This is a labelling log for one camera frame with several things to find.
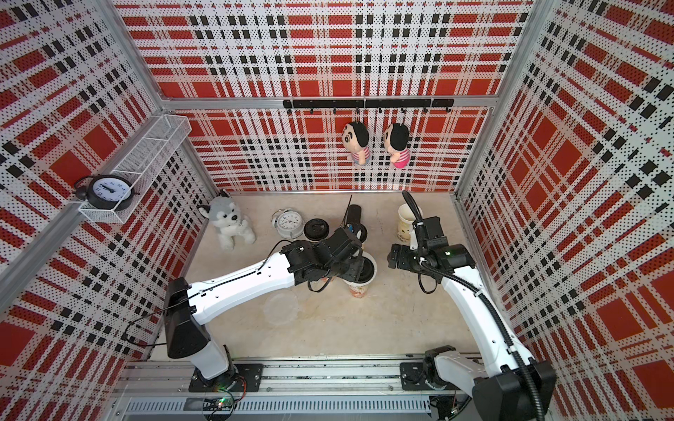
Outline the black cup lid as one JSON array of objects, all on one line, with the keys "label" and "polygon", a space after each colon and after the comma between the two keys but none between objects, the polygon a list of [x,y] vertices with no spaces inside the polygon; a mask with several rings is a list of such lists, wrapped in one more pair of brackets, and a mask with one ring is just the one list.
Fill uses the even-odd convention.
[{"label": "black cup lid", "polygon": [[361,243],[367,240],[368,231],[363,224],[352,224],[350,230]]},{"label": "black cup lid", "polygon": [[303,233],[305,238],[311,242],[319,242],[328,237],[330,227],[325,219],[310,219],[305,223]]},{"label": "black cup lid", "polygon": [[354,283],[356,284],[366,284],[371,282],[377,273],[377,263],[374,257],[368,253],[363,253],[363,259],[364,261],[362,270],[358,277],[354,280]]}]

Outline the paper cup red flowers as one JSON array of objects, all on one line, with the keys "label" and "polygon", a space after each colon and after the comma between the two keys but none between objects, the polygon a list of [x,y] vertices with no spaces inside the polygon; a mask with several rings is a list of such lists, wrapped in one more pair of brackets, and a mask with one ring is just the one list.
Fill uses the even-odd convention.
[{"label": "paper cup red flowers", "polygon": [[368,282],[348,282],[344,281],[349,288],[350,294],[354,298],[364,298],[369,290],[371,281]]}]

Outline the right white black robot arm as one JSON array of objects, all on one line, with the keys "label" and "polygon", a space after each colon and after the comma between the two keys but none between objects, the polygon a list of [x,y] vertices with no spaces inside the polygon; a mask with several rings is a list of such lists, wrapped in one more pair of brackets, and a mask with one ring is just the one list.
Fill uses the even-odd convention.
[{"label": "right white black robot arm", "polygon": [[484,420],[543,420],[556,385],[554,368],[537,361],[516,337],[467,248],[449,244],[440,219],[415,219],[410,245],[393,245],[387,260],[390,268],[432,278],[437,289],[449,294],[481,355],[475,362],[451,346],[428,350],[412,384],[454,386],[472,399]]}]

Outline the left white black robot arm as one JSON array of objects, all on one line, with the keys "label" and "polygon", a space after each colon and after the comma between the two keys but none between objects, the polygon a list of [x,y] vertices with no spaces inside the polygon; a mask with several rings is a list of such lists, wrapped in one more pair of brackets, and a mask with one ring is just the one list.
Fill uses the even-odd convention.
[{"label": "left white black robot arm", "polygon": [[279,289],[305,284],[320,293],[338,277],[358,281],[366,258],[367,229],[348,224],[319,242],[287,240],[265,260],[228,275],[188,283],[170,283],[163,310],[168,357],[187,360],[195,368],[190,391],[216,391],[246,377],[236,368],[225,345],[210,335],[207,325],[221,314]]}]

